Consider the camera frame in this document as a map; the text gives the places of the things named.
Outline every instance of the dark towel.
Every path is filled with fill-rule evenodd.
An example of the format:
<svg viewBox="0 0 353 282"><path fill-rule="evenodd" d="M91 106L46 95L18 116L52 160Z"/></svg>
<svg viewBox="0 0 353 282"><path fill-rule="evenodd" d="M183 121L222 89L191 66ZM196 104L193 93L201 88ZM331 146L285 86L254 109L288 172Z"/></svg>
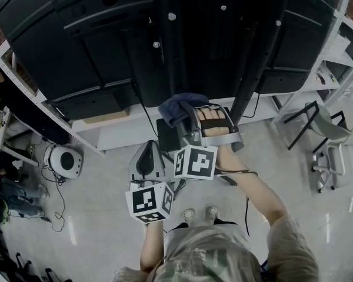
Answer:
<svg viewBox="0 0 353 282"><path fill-rule="evenodd" d="M170 127L176 126L180 121L188 117L179 104L181 101L187 102L192 106L209 105L209 99L201 94L181 93L174 95L158 107L164 121Z"/></svg>

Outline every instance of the robot vacuum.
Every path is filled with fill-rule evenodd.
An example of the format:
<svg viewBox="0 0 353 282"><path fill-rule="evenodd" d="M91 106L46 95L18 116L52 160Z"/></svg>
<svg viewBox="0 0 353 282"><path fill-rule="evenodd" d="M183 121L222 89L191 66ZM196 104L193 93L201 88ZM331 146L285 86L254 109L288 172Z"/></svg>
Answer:
<svg viewBox="0 0 353 282"><path fill-rule="evenodd" d="M81 171L82 156L73 149L50 145L45 151L44 162L60 176L76 179Z"/></svg>

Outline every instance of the gray floor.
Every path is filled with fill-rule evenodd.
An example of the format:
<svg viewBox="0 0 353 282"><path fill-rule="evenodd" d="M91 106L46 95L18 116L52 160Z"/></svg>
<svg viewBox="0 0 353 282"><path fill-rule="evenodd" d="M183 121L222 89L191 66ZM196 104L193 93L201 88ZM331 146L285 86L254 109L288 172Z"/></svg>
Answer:
<svg viewBox="0 0 353 282"><path fill-rule="evenodd" d="M353 100L337 103L343 109L348 126L353 124ZM289 152L290 143L303 121L287 126L269 121L240 126L245 147L241 159L271 186L298 220L319 263L322 281L353 279L353 169L335 191L318 194L318 173L310 171L311 151L322 140L311 132ZM33 143L39 143L33 137ZM36 158L42 159L46 144L36 146ZM128 164L139 146L123 147L99 157L82 149L84 163L81 176L60 187L66 201L65 226L55 233L51 225L39 219L11 218L2 229L11 256L18 251L41 271L50 267L61 278L73 281L111 281L113 272L122 266L138 268L144 228L130 218L124 193L128 190ZM353 152L350 152L353 163ZM54 212L62 211L62 200L56 185L34 175L46 185L51 198L41 202L47 216L59 229L62 220ZM195 224L204 223L207 206L217 206L224 220L235 221L244 228L245 195L241 189L221 180L189 181L174 202L172 217L165 230L175 227L187 207L196 211ZM260 262L267 258L266 236L269 230L264 217L250 204L248 226L252 251Z"/></svg>

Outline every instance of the black device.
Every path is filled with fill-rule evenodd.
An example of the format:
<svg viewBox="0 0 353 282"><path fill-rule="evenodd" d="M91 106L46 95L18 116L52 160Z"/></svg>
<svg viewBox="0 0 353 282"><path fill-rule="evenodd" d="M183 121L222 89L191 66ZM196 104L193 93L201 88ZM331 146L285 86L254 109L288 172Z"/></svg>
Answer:
<svg viewBox="0 0 353 282"><path fill-rule="evenodd" d="M175 93L298 90L337 0L0 0L18 60L67 119L158 106Z"/></svg>

